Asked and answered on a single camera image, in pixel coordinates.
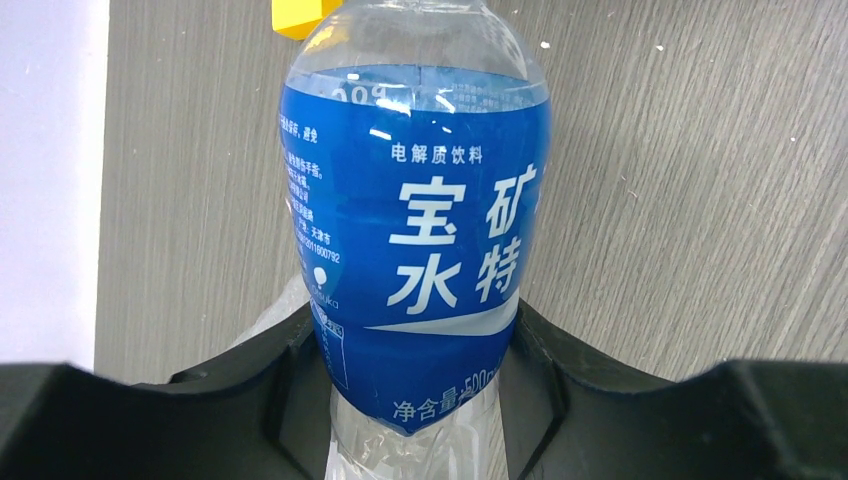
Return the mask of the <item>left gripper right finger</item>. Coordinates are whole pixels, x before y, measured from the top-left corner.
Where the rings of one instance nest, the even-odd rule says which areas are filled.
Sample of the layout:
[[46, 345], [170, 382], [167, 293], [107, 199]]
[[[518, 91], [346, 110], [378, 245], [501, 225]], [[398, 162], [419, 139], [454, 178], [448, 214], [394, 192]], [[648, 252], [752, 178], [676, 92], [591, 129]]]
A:
[[843, 479], [847, 367], [730, 360], [681, 382], [526, 303], [500, 369], [512, 479]]

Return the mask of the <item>blue label water bottle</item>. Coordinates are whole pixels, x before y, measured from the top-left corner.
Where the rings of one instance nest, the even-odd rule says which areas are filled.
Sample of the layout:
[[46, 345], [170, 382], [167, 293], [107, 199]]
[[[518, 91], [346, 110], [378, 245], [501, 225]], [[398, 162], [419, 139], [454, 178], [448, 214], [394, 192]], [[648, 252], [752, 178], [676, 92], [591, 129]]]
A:
[[483, 478], [550, 145], [542, 67], [483, 1], [347, 1], [279, 125], [326, 477]]

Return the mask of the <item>yellow block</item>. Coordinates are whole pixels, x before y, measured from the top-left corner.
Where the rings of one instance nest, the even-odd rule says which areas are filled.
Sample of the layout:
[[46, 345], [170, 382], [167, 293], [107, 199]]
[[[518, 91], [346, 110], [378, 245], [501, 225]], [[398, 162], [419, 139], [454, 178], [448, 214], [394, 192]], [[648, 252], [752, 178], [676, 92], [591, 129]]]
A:
[[343, 3], [343, 0], [272, 0], [272, 29], [286, 38], [305, 40]]

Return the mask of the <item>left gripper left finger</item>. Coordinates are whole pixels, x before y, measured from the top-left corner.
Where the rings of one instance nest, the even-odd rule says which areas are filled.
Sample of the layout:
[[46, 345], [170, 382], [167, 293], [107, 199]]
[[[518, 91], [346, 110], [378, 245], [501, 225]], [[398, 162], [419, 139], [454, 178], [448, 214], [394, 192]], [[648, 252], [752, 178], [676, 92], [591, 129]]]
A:
[[1, 368], [5, 479], [320, 479], [330, 382], [308, 306], [165, 384]]

